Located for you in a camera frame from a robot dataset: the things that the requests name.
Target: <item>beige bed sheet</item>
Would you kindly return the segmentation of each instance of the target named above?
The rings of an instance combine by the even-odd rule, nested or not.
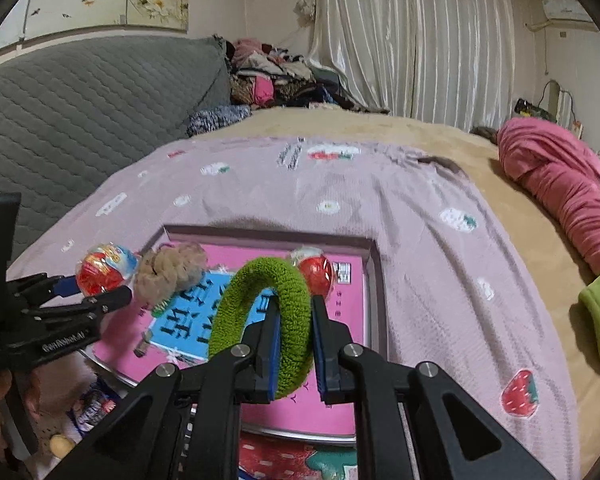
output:
[[[590,319],[578,293],[593,275],[551,220],[506,179],[495,146],[440,124],[340,110],[274,108],[208,135],[215,137],[319,136],[406,144],[456,161],[471,176],[509,233],[533,276],[562,342],[578,401],[582,473],[600,455],[600,361]]]

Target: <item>bed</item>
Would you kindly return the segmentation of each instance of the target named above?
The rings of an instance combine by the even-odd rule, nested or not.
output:
[[[337,110],[261,110],[215,137],[323,136],[406,144],[456,161],[473,179],[526,263],[560,336],[578,402],[582,475],[600,455],[600,359],[578,293],[593,275],[560,226],[502,172],[497,148],[456,128]]]
[[[115,171],[184,138],[193,110],[228,102],[216,40],[142,39],[83,40],[0,65],[0,190],[24,193],[15,256]],[[299,108],[256,111],[206,135],[377,141],[458,163],[505,227],[552,317],[578,403],[582,474],[589,471],[600,455],[600,361],[577,297],[593,275],[560,227],[506,179],[496,147],[443,125]],[[116,149],[107,150],[112,142]]]

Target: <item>beige hair scrunchie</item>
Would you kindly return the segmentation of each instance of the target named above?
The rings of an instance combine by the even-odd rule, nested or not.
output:
[[[140,261],[134,297],[152,308],[196,285],[205,270],[206,253],[198,244],[181,243],[150,250]]]

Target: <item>strawberry print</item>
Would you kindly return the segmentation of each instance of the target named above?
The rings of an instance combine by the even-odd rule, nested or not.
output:
[[[360,153],[360,148],[345,144],[318,144],[307,150],[307,155],[313,160],[351,160]]]
[[[302,442],[243,433],[239,453],[240,467],[257,480],[322,480],[305,464],[315,449]]]
[[[500,403],[509,415],[525,418],[532,416],[539,404],[533,372],[520,370],[503,390]]]

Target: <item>gray quilted cushion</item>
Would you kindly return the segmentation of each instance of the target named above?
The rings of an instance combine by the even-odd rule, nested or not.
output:
[[[0,191],[22,193],[14,257],[108,176],[229,104],[213,38],[97,38],[0,65]]]

